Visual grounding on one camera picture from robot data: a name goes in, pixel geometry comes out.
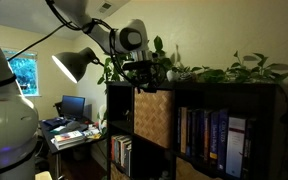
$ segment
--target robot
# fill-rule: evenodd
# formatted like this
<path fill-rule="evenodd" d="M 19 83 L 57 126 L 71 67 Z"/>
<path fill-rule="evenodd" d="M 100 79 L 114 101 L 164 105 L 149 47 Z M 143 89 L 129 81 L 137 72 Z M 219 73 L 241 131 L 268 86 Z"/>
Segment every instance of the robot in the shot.
<path fill-rule="evenodd" d="M 72 30 L 83 31 L 109 54 L 119 74 L 136 87 L 157 86 L 161 83 L 158 68 L 152 61 L 144 23 L 130 21 L 122 29 L 113 29 L 86 12 L 87 0 L 46 0 L 54 15 Z M 72 22 L 67 22 L 60 9 Z M 129 63 L 120 64 L 116 55 L 131 53 Z M 124 71 L 135 71 L 129 78 Z M 34 148 L 37 142 L 38 111 L 24 97 L 16 76 L 0 49 L 0 180 L 35 178 Z"/>

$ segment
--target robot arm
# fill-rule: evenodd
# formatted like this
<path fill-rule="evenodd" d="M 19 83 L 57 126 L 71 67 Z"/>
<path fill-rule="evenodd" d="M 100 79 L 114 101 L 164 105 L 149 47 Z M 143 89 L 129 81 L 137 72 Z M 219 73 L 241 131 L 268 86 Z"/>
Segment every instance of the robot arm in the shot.
<path fill-rule="evenodd" d="M 76 27 L 69 25 L 69 28 L 82 30 L 97 42 L 102 50 L 111 56 L 117 72 L 131 84 L 136 87 L 144 84 L 158 86 L 164 81 L 164 67 L 152 61 L 143 21 L 133 19 L 125 27 L 113 29 L 102 20 L 91 18 L 85 12 L 88 0 L 46 0 L 46 2 L 62 23 L 69 24 L 61 17 L 57 9 L 60 9 L 76 25 Z M 131 61 L 119 64 L 116 55 L 127 53 L 131 54 Z M 129 78 L 124 71 L 135 71 L 136 76 Z"/>

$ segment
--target bookshelf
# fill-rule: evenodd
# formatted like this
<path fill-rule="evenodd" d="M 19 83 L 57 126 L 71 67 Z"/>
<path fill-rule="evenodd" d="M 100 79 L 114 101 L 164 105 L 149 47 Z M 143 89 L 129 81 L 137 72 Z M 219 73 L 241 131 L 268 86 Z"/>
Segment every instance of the bookshelf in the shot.
<path fill-rule="evenodd" d="M 192 174 L 202 180 L 243 179 L 242 176 L 236 178 L 219 171 L 208 163 L 201 162 L 179 150 L 178 109 L 194 107 L 213 110 L 228 108 L 229 114 L 256 119 L 253 122 L 248 179 L 277 179 L 281 152 L 276 150 L 276 147 L 281 149 L 279 143 L 282 140 L 280 137 L 282 132 L 280 132 L 279 117 L 283 111 L 279 102 L 282 98 L 277 85 L 274 84 L 164 83 L 156 89 L 147 89 L 147 92 L 142 90 L 139 95 L 137 89 L 127 82 L 109 82 L 107 84 L 108 178 L 157 180 L 163 171 L 167 171 L 172 180 L 188 178 L 185 176 L 193 177 Z M 161 99 L 165 102 L 162 102 L 159 107 L 164 110 L 150 109 Z M 125 115 L 127 111 L 131 112 L 128 116 Z M 139 115 L 139 111 L 145 112 L 147 122 L 141 119 L 142 115 Z M 163 116 L 165 113 L 170 116 L 165 116 L 166 119 L 157 117 L 163 113 Z M 158 129 L 161 128 L 159 124 L 167 127 L 167 132 L 164 132 L 165 129 Z M 111 159 L 111 137 L 117 134 L 128 135 L 132 139 L 129 175 L 125 174 L 121 164 Z"/>

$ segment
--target ceiling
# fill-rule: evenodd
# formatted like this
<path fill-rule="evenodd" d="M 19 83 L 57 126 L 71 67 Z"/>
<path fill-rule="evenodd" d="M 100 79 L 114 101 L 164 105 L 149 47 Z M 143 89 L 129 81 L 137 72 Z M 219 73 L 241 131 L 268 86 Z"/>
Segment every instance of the ceiling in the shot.
<path fill-rule="evenodd" d="M 88 1 L 86 13 L 91 17 L 105 19 L 130 0 L 92 0 Z M 101 13 L 103 3 L 112 5 L 109 12 Z M 45 0 L 0 0 L 0 25 L 47 35 L 61 25 L 53 15 Z M 66 27 L 57 31 L 54 36 L 75 39 L 81 32 Z"/>

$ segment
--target desk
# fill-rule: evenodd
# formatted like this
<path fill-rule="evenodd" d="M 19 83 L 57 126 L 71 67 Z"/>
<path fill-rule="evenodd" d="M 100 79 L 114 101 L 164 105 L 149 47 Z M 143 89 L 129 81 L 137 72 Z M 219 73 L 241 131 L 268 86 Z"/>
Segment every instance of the desk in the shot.
<path fill-rule="evenodd" d="M 45 125 L 43 123 L 43 121 L 39 121 L 39 124 L 40 124 L 40 127 L 41 127 L 41 131 L 42 131 L 42 134 L 47 142 L 47 145 L 50 149 L 50 152 L 52 155 L 56 155 L 56 169 L 55 169 L 55 176 L 56 176 L 56 179 L 59 179 L 61 178 L 60 177 L 60 174 L 61 174 L 61 152 L 64 151 L 64 150 L 67 150 L 67 149 L 70 149 L 70 148 L 74 148 L 74 147 L 78 147 L 78 146 L 82 146 L 82 145 L 85 145 L 85 144 L 92 144 L 92 143 L 96 143 L 96 142 L 99 142 L 99 141 L 102 141 L 105 139 L 105 137 L 101 137 L 99 139 L 87 139 L 85 142 L 82 142 L 81 144 L 77 144 L 75 146 L 72 146 L 72 147 L 68 147 L 68 148 L 65 148 L 65 149 L 61 149 L 61 150 L 58 150 L 56 148 L 56 146 L 51 142 L 51 139 L 54 138 L 54 135 L 53 133 L 49 132 L 47 129 L 48 129 L 48 126 Z"/>

